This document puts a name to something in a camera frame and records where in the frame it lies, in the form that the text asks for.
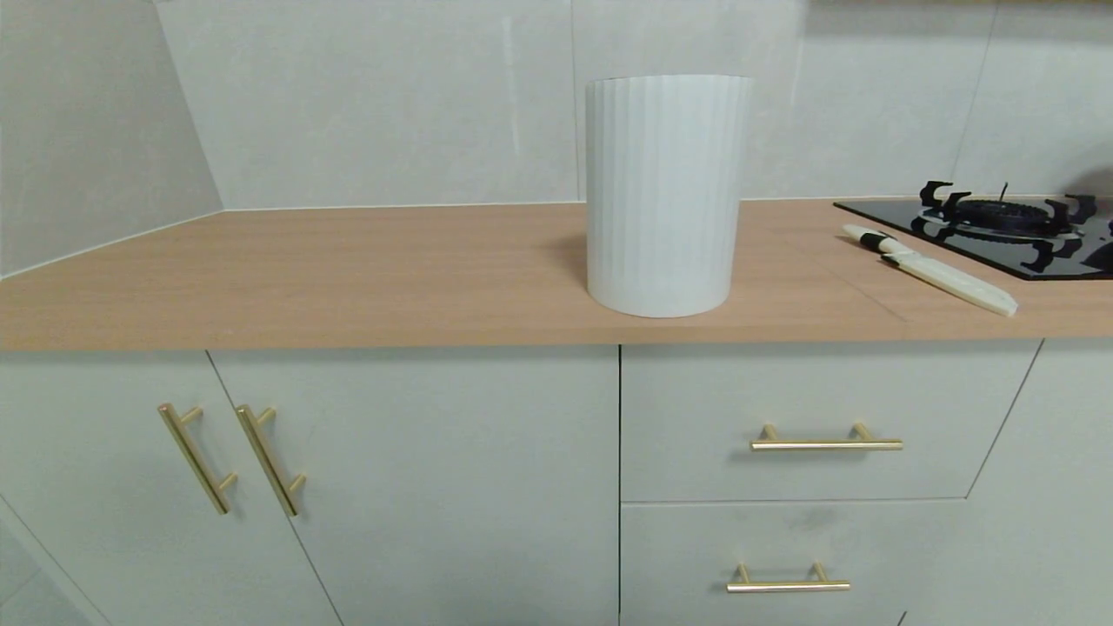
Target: tile grout line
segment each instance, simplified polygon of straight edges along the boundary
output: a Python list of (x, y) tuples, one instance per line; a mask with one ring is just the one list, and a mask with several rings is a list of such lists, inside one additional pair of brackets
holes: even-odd
[(971, 106), (966, 109), (966, 121), (963, 124), (963, 134), (958, 136), (958, 151), (955, 153), (955, 163), (951, 166), (951, 180), (958, 175), (958, 164), (963, 157), (963, 147), (966, 145), (966, 134), (971, 128), (971, 119), (974, 117), (974, 107), (977, 105), (978, 94), (982, 91), (982, 79), (985, 77), (985, 66), (989, 60), (989, 46), (993, 45), (993, 33), (997, 28), (997, 16), (1001, 13), (1001, 0), (994, 3), (993, 20), (989, 22), (989, 33), (985, 38), (985, 50), (982, 51), (982, 66), (977, 70), (977, 80), (974, 82), (974, 95), (971, 96)]
[[(580, 197), (580, 184), (583, 180), (581, 180), (580, 174), (580, 90), (577, 88), (575, 67), (575, 2), (577, 0), (570, 0), (568, 3), (568, 38), (572, 43), (572, 127), (575, 130), (575, 137), (572, 140), (572, 154), (575, 157), (575, 199), (583, 202), (584, 198)], [(587, 145), (587, 139), (584, 139), (584, 145)]]

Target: floor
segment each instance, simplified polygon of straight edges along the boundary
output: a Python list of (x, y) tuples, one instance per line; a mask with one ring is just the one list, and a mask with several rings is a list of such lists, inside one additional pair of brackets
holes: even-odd
[(0, 525), (0, 626), (89, 626)]

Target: burner cap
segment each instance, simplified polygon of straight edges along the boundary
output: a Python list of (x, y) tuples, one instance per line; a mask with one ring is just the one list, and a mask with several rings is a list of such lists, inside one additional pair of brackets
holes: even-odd
[(1065, 224), (1054, 224), (1046, 211), (1026, 204), (1003, 200), (959, 200), (954, 206), (953, 218), (978, 228), (1005, 233), (1058, 235), (1070, 232)]

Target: white ribbed container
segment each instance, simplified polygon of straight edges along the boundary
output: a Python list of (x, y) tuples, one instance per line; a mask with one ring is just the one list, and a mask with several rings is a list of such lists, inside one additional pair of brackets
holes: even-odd
[(750, 79), (588, 84), (588, 291), (644, 317), (710, 311), (730, 292)]

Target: drawer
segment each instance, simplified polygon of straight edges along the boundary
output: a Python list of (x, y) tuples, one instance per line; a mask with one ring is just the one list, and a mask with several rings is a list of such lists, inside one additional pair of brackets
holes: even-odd
[[(965, 500), (623, 505), (623, 626), (895, 626), (928, 597), (939, 545)], [(751, 581), (815, 580), (845, 591), (728, 594)]]
[[(634, 345), (622, 349), (622, 500), (959, 498), (1038, 341)], [(899, 451), (754, 451), (846, 439)]]

